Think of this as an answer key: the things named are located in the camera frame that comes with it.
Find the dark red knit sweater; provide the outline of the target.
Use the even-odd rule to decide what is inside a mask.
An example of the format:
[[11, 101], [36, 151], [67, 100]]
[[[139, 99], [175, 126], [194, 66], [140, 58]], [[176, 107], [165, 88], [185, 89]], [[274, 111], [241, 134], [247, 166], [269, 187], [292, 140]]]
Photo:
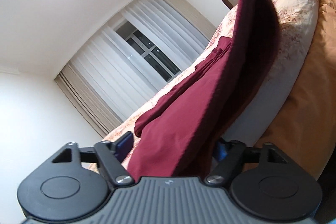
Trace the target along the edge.
[[272, 66], [280, 25], [272, 0], [239, 0], [231, 38], [135, 122], [128, 164], [142, 176], [205, 177], [216, 141], [252, 101]]

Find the beige drape left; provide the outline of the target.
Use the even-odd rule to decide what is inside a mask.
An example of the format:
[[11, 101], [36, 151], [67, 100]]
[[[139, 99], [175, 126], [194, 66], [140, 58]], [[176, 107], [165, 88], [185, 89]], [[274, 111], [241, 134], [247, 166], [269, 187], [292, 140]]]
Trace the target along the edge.
[[102, 137], [122, 124], [122, 119], [108, 106], [72, 64], [67, 64], [55, 82], [75, 109]]

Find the beige drape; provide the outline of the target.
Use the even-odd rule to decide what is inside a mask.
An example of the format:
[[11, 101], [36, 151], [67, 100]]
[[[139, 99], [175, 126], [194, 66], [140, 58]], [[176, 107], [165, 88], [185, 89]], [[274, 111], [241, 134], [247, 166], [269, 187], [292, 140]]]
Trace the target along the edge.
[[102, 137], [122, 124], [122, 119], [108, 106], [72, 64], [67, 64], [55, 82], [75, 109]]
[[197, 28], [208, 41], [212, 38], [217, 28], [202, 15], [187, 0], [164, 0], [187, 19], [195, 28]]

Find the orange bed sheet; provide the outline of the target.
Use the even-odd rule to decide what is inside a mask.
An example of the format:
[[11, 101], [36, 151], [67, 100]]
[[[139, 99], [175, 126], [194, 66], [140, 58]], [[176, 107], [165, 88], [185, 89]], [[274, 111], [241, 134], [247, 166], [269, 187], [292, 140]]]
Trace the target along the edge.
[[335, 149], [335, 0], [320, 0], [318, 21], [299, 76], [266, 132], [271, 142], [314, 178]]

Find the beige drape right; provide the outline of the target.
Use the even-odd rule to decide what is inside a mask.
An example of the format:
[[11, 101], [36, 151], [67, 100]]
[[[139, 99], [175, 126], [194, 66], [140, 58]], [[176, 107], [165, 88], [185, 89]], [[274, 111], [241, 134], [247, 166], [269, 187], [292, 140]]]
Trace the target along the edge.
[[197, 28], [208, 41], [212, 38], [217, 28], [202, 15], [187, 0], [164, 0], [187, 19], [195, 28]]

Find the floral peach quilt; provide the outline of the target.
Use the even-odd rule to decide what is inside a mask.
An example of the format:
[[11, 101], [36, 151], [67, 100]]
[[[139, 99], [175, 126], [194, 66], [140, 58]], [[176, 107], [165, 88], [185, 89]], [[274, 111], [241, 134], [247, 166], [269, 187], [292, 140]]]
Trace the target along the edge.
[[[256, 147], [256, 143], [266, 132], [291, 93], [312, 44], [318, 21], [320, 0], [272, 0], [272, 2], [280, 25], [280, 43], [276, 57], [252, 101], [220, 136], [226, 141], [241, 141], [248, 147]], [[127, 131], [132, 131], [136, 138], [131, 154], [122, 162], [122, 166], [127, 171], [130, 158], [140, 141], [134, 133], [136, 120], [152, 109], [158, 100], [171, 91], [176, 84], [193, 73], [196, 66], [218, 45], [220, 37], [232, 37], [237, 5], [223, 19], [205, 51], [193, 65], [112, 132], [113, 136], [118, 137]]]

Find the window with white frame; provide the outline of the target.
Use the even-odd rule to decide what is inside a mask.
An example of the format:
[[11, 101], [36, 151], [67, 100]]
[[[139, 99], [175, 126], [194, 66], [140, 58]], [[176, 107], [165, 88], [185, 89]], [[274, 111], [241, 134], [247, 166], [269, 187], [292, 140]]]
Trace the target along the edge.
[[133, 24], [125, 21], [117, 27], [121, 36], [167, 83], [175, 78], [181, 70], [167, 55]]

